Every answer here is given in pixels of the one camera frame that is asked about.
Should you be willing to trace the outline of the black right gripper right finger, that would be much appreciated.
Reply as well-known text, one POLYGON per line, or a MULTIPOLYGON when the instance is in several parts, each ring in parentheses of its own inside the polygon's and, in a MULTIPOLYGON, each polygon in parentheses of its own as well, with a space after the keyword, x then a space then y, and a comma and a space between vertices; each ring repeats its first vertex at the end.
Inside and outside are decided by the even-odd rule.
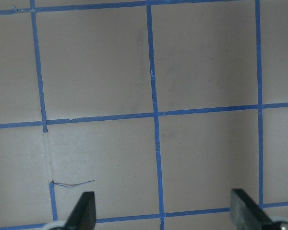
POLYGON ((237 230, 274 230, 273 221, 243 189, 230 193, 230 218, 237 230))

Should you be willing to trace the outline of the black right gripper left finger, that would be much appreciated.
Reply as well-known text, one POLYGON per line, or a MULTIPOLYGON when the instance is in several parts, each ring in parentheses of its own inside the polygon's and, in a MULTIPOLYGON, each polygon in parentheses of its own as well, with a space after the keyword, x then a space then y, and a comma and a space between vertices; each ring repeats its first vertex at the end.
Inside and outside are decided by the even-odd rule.
POLYGON ((64 230, 93 230, 96 225, 95 193, 83 192, 66 220, 64 230))

